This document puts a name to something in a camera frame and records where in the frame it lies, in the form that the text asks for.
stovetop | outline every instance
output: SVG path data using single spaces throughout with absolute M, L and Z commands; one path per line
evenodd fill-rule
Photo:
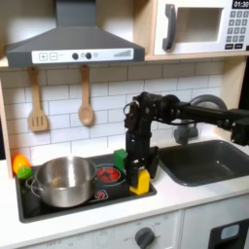
M 113 155 L 89 158 L 98 166 L 96 192 L 92 199 L 79 206 L 70 208 L 57 208 L 48 206 L 25 187 L 25 181 L 16 178 L 18 195 L 18 214 L 23 223 L 36 222 L 62 215 L 82 212 L 93 208 L 120 203 L 128 200 L 153 196 L 157 193 L 151 184 L 150 191 L 138 196 L 129 190 L 125 176 L 112 164 Z M 34 173 L 39 166 L 32 167 Z

countertop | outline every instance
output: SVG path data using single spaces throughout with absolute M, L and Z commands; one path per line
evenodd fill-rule
M 212 139 L 219 137 L 209 135 L 198 141 Z M 167 142 L 164 146 L 170 145 L 175 143 Z M 248 149 L 242 150 L 249 155 Z M 200 187 L 184 187 L 171 180 L 159 168 L 157 177 L 152 183 L 158 191 L 155 196 L 23 224 L 18 218 L 15 180 L 8 179 L 6 162 L 0 161 L 0 248 L 24 247 L 249 193 L 249 176 Z

microwave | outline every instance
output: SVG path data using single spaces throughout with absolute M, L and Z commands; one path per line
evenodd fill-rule
M 154 54 L 249 50 L 249 0 L 158 0 Z

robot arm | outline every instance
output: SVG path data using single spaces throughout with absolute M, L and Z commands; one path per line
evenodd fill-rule
M 151 178 L 156 176 L 159 148 L 150 148 L 152 121 L 171 125 L 176 119 L 216 125 L 231 132 L 233 143 L 249 145 L 248 111 L 237 109 L 221 111 L 196 107 L 181 102 L 174 95 L 161 96 L 142 92 L 133 97 L 124 120 L 124 126 L 127 128 L 125 170 L 130 186 L 137 187 L 138 172 L 141 167 L 149 171 Z

orange toy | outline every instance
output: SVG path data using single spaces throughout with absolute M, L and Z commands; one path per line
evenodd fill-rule
M 23 156 L 21 154 L 17 154 L 15 156 L 13 156 L 12 167 L 13 167 L 14 173 L 18 174 L 18 171 L 22 167 L 30 167 L 30 163 L 25 156 Z

